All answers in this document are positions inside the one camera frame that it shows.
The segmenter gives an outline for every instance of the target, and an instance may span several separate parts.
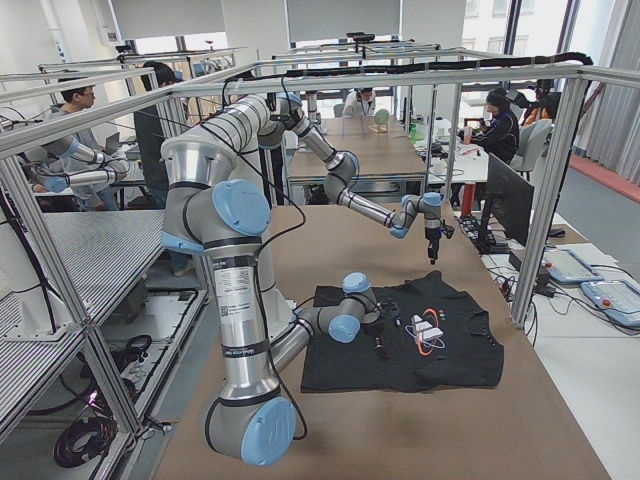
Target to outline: red carpet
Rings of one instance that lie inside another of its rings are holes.
[[[621,177],[611,170],[607,170],[599,163],[578,157],[577,155],[571,155],[569,166],[619,194],[640,203],[639,185],[634,185],[626,178]]]

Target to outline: person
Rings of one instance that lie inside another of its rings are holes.
[[[479,136],[471,137],[471,143],[484,148],[485,152],[493,153],[506,164],[511,163],[518,150],[520,127],[518,119],[511,111],[506,90],[496,88],[487,95],[485,108],[493,119],[489,125],[480,125],[482,132]]]
[[[77,78],[60,79],[60,82],[78,80]],[[91,108],[95,102],[96,96],[93,92],[93,85],[88,87],[72,88],[60,92],[64,103],[56,105],[51,108],[51,113],[47,116],[47,120],[59,118],[64,115],[80,112],[87,108]],[[91,129],[80,130],[73,134],[73,136],[81,144],[97,151],[101,151],[100,145],[96,137],[94,137]],[[71,157],[63,158],[62,168],[67,175],[73,173],[86,171],[87,165],[84,162],[76,160]],[[83,211],[101,211],[118,210],[118,204],[111,191],[111,187],[108,183],[96,183],[93,185],[83,185],[77,187],[71,187],[76,197],[78,205]]]
[[[175,72],[167,64],[162,62],[146,62],[144,68],[153,68],[159,87],[167,87],[176,83]],[[142,77],[145,90],[151,90],[151,81],[148,75]],[[156,207],[163,209],[167,205],[169,193],[169,177],[160,148],[164,142],[164,132],[160,123],[158,108],[155,105],[134,112],[133,123],[136,129],[136,139],[140,149],[142,161],[142,173],[149,194],[155,201]],[[193,268],[189,256],[183,253],[169,251],[173,274],[182,277]]]
[[[347,95],[342,116],[345,118],[372,117],[375,111],[375,92],[372,88],[360,88]]]

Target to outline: wooden table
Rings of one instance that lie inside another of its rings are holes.
[[[398,285],[437,268],[490,314],[504,345],[496,388],[397,392],[299,393],[304,355],[282,372],[309,424],[309,436],[268,468],[211,451],[201,414],[222,377],[214,348],[189,406],[156,471],[156,479],[438,479],[543,480],[609,478],[471,243],[457,231],[429,265],[421,225],[404,240],[339,206],[303,207],[307,223],[272,244],[278,286],[298,301],[316,285],[340,285],[365,272],[374,286]],[[447,222],[455,220],[447,213]],[[273,211],[271,233],[299,221],[291,207]]]
[[[353,152],[360,162],[358,182],[424,182],[424,162],[394,117],[388,131],[377,133],[369,118],[329,118],[323,121],[325,138],[337,150]],[[322,183],[324,163],[310,151],[298,150],[287,167],[289,192],[294,185]]]

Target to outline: shelf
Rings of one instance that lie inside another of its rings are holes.
[[[46,478],[47,480],[107,479],[122,456],[131,435],[118,433],[109,447],[109,454],[93,458],[74,468],[59,467],[53,458],[53,447],[67,425],[30,425],[17,428],[0,446],[2,480]],[[91,476],[98,465],[96,475]]]
[[[158,257],[161,210],[55,213],[45,219],[91,320],[100,325]],[[0,337],[21,320],[13,295],[0,301]],[[52,343],[0,340],[0,443],[83,345],[83,327]]]
[[[71,279],[100,325],[162,252],[163,210],[45,215]]]
[[[18,302],[9,295],[0,302],[0,336],[20,318]],[[0,340],[0,443],[73,360],[83,340],[79,328],[52,343]]]
[[[107,343],[120,347],[136,335],[151,335],[153,343],[148,351],[149,356],[143,362],[130,364],[122,374],[134,382],[136,389],[140,390],[144,385],[144,391],[136,400],[136,412],[140,416],[147,411],[159,387],[164,384],[194,320],[205,303],[206,291],[199,291],[198,298],[190,307],[191,298],[179,300],[178,296],[177,293],[152,294],[144,311],[135,320],[126,322],[111,319],[101,329]]]

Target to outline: cup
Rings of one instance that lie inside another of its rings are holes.
[[[471,143],[471,127],[464,127],[462,143],[464,145],[469,145]]]

